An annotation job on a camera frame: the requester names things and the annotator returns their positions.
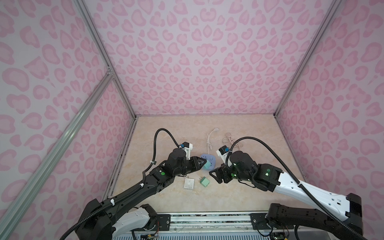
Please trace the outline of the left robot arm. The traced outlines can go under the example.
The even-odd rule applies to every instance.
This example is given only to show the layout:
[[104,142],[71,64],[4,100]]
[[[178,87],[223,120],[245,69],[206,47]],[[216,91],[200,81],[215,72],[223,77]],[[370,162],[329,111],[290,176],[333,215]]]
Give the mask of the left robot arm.
[[61,237],[66,239],[75,232],[80,240],[111,240],[118,231],[115,224],[133,207],[171,185],[176,177],[194,173],[203,168],[207,160],[192,156],[181,148],[174,149],[167,160],[150,171],[146,177],[123,193],[102,202],[90,201],[80,219]]

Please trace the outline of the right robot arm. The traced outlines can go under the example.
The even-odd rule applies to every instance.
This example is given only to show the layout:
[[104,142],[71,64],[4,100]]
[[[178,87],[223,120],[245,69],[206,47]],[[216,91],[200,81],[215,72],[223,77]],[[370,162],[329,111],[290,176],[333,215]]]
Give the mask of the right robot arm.
[[219,183],[237,180],[251,188],[278,193],[310,206],[308,209],[271,204],[265,216],[273,227],[300,226],[324,230],[340,240],[363,240],[362,199],[340,195],[295,180],[288,172],[270,164],[257,164],[242,151],[217,150],[223,164],[210,171]]

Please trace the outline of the teal charger plug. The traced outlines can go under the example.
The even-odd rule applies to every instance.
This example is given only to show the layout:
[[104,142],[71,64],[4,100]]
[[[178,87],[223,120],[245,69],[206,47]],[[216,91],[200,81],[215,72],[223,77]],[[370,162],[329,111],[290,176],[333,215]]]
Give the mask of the teal charger plug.
[[205,164],[204,164],[204,166],[203,166],[203,169],[204,170],[209,170],[210,169],[210,167],[211,167],[211,162],[210,161],[207,161]]

